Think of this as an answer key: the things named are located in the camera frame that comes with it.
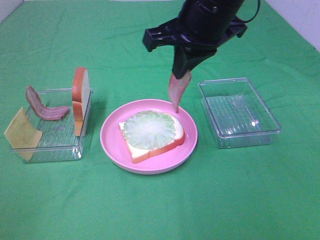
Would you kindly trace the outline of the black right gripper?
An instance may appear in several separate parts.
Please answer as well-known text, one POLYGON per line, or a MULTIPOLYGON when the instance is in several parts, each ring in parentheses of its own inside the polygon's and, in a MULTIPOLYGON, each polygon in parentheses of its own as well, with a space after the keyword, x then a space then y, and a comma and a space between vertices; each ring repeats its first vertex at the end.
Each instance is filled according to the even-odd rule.
POLYGON ((148 52, 173 46, 172 73, 181 79, 233 37, 242 37, 247 27, 236 14, 242 0, 186 0, 176 18, 145 30, 142 42, 148 52))

